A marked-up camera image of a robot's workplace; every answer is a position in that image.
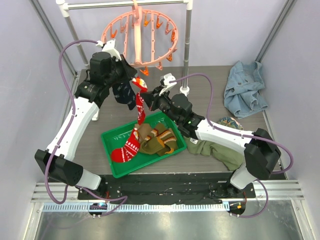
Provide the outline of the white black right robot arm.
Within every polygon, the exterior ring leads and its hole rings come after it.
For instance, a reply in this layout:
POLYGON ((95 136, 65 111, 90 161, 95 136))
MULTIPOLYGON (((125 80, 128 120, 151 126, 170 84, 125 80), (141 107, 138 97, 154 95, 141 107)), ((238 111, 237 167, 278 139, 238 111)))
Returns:
POLYGON ((175 122, 183 136, 222 145, 244 157, 225 186, 230 197, 238 197, 256 179, 270 178, 281 152, 266 130, 239 130, 209 121, 193 112, 193 105, 184 94, 170 97, 160 86, 141 93, 141 97, 150 111, 160 110, 175 122))

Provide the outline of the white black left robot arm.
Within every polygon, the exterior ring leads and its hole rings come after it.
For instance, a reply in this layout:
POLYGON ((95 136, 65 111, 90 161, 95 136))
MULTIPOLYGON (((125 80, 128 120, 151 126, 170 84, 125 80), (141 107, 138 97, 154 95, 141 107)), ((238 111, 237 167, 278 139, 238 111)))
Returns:
POLYGON ((129 83, 137 70, 123 54, 96 52, 90 59, 88 79, 83 80, 73 95, 72 106, 61 129, 45 150, 37 150, 35 160, 47 177, 69 186, 89 189, 100 200, 107 192, 102 178, 75 163, 78 144, 93 116, 110 94, 110 88, 129 83))

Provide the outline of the navy blue sock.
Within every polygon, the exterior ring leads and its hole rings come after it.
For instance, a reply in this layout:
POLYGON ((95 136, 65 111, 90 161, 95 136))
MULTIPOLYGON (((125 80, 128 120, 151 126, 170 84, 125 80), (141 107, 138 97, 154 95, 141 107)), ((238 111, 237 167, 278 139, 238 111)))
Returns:
POLYGON ((114 98, 119 104, 127 104, 126 91, 129 83, 115 83, 112 86, 114 98))
POLYGON ((129 84, 126 87, 126 94, 125 94, 126 98, 127 98, 127 106, 129 108, 129 110, 133 110, 136 107, 136 94, 133 91, 131 85, 129 84))

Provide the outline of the light blue denim shirt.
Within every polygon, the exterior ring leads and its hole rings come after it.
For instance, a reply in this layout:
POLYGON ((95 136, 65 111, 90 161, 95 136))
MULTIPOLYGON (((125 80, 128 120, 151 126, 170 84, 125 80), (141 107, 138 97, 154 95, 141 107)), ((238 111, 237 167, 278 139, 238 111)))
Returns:
POLYGON ((268 108, 259 91, 265 88, 263 65, 238 61, 230 70, 224 90, 224 107, 236 118, 243 119, 268 108))

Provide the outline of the red christmas sock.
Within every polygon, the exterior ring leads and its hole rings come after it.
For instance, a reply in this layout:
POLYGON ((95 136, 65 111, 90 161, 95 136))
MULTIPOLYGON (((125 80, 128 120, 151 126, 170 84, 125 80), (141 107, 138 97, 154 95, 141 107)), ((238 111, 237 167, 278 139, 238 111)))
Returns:
POLYGON ((134 128, 123 147, 116 148, 111 153, 111 160, 116 163, 126 163, 134 158, 140 149, 140 135, 134 128))
POLYGON ((148 87, 146 82, 139 76, 133 78, 132 83, 140 89, 140 91, 136 94, 135 102, 138 112, 137 123, 141 125, 145 121, 146 117, 144 109, 144 99, 142 98, 141 94, 146 93, 148 91, 148 87))

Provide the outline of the pink round clip hanger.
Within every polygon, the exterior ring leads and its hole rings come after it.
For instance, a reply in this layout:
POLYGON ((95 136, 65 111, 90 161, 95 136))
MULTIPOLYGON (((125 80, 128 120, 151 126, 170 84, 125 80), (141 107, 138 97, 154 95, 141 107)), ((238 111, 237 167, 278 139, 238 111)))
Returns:
POLYGON ((120 46, 132 67, 140 68, 148 76, 148 67, 163 69, 163 62, 173 60, 177 50, 179 31, 166 14, 144 9, 136 0, 129 1, 131 10, 114 18, 102 32, 100 42, 120 46))

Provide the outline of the olive green t-shirt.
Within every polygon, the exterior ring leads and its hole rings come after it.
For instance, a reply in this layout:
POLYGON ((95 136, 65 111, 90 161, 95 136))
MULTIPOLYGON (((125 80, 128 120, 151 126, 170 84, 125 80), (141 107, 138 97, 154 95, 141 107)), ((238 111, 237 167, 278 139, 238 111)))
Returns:
POLYGON ((222 162, 230 171, 238 169, 245 160, 244 156, 237 151, 218 143, 185 136, 183 139, 191 154, 213 157, 222 162))

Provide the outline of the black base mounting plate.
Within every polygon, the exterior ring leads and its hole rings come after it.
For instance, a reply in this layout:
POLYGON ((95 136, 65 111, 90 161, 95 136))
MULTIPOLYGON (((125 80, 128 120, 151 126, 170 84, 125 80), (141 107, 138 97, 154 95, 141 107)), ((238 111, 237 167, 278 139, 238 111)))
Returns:
POLYGON ((228 185, 231 173, 130 174, 121 178, 103 175, 105 188, 94 193, 103 198, 127 196, 129 205, 204 205, 226 199, 254 199, 253 184, 243 190, 228 185))

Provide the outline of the green plastic tray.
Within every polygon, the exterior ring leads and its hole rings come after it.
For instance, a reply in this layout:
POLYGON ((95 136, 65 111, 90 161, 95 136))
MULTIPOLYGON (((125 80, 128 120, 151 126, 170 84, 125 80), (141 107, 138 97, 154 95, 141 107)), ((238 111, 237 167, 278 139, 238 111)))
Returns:
MULTIPOLYGON (((177 150, 175 150, 172 153, 172 155, 176 155, 187 148, 186 142, 183 139, 181 133, 179 132, 176 124, 164 113, 160 111, 153 113, 147 116, 144 122, 150 124, 152 128, 154 128, 156 124, 162 123, 166 128, 170 128, 173 130, 173 133, 177 139, 177 150)), ((122 147, 125 144, 126 140, 130 137, 135 123, 135 121, 132 121, 130 123, 121 125, 101 134, 101 141, 110 165, 112 175, 117 179, 169 157, 168 154, 164 156, 159 156, 157 154, 148 155, 139 152, 129 162, 118 163, 112 161, 112 151, 122 147)))

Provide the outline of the white metal clothes rack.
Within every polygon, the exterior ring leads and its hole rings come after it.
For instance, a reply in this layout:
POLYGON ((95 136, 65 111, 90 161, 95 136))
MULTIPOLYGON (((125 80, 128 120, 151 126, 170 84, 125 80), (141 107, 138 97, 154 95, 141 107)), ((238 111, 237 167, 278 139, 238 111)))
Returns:
MULTIPOLYGON (((64 0, 57 0, 56 4, 64 17, 69 31, 75 41, 79 40, 77 32, 72 23, 70 13, 71 10, 84 10, 84 9, 100 9, 100 8, 115 8, 115 7, 132 7, 132 4, 127 1, 118 2, 100 2, 100 3, 77 3, 68 4, 64 0)), ((186 5, 186 18, 185 18, 185 37, 184 37, 184 57, 183 57, 183 71, 182 75, 186 76, 189 71, 189 56, 190 56, 190 36, 191 36, 191 20, 193 1, 192 0, 137 0, 142 6, 148 5, 169 5, 169 4, 184 4, 186 5)))

